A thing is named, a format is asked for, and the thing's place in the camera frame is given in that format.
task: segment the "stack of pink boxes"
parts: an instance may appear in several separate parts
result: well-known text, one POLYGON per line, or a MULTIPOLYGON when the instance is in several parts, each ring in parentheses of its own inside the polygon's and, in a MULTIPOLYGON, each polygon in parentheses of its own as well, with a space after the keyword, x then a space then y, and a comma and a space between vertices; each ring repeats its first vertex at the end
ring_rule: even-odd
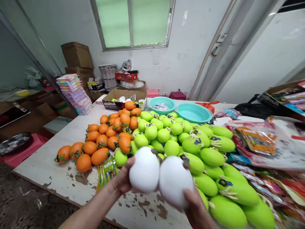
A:
POLYGON ((77 74, 66 74, 57 78, 57 84, 67 100, 75 107, 79 115, 87 115, 92 110, 92 102, 77 74))

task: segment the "red stool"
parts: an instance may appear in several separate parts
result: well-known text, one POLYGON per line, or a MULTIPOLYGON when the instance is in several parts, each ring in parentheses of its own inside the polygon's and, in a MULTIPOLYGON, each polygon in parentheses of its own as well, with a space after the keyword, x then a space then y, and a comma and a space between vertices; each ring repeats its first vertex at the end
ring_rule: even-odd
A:
POLYGON ((28 144, 27 148, 24 149, 21 147, 22 150, 16 149, 11 154, 7 156, 2 156, 0 160, 6 163, 7 165, 16 168, 25 159, 27 159, 29 156, 35 153, 40 147, 42 147, 48 141, 48 139, 42 137, 39 134, 32 134, 32 139, 29 141, 30 144, 28 144))

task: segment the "teal plastic basin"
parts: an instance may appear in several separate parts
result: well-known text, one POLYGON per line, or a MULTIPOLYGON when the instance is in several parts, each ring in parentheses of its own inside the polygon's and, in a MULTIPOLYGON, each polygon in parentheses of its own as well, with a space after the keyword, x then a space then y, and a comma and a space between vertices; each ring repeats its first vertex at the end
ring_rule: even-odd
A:
POLYGON ((190 123, 205 123, 213 118, 212 112, 196 103, 180 103, 176 112, 178 116, 190 123))
POLYGON ((158 115, 167 115, 168 113, 171 113, 174 111, 174 109, 176 107, 176 101, 172 100, 168 97, 163 97, 163 96, 154 97, 148 101, 148 107, 152 111, 156 112, 158 115), (160 111, 160 110, 156 110, 155 108, 153 108, 154 105, 160 105, 161 103, 164 103, 165 106, 167 106, 169 110, 160 111))

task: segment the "red plastic basket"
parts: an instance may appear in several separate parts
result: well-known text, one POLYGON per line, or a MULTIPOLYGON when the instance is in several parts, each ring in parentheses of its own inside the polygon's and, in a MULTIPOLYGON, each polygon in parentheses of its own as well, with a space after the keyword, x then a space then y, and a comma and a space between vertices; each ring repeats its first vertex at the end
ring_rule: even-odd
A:
POLYGON ((138 79, 138 73, 135 74, 115 73, 115 79, 123 80, 123 81, 134 81, 138 79))

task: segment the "hand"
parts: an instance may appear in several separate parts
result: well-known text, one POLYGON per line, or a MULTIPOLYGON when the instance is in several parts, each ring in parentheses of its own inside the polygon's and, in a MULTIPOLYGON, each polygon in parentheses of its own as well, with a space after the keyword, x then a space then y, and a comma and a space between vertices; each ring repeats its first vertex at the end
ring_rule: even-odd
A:
POLYGON ((129 181, 129 170, 134 164, 136 158, 131 157, 127 160, 126 164, 121 168, 121 171, 112 179, 112 184, 115 190, 118 190, 120 194, 124 194, 131 190, 132 186, 129 181))
POLYGON ((194 192, 185 189, 184 196, 190 204, 189 208, 185 210, 185 214, 192 228, 216 229, 216 224, 207 211, 197 188, 194 188, 194 192))

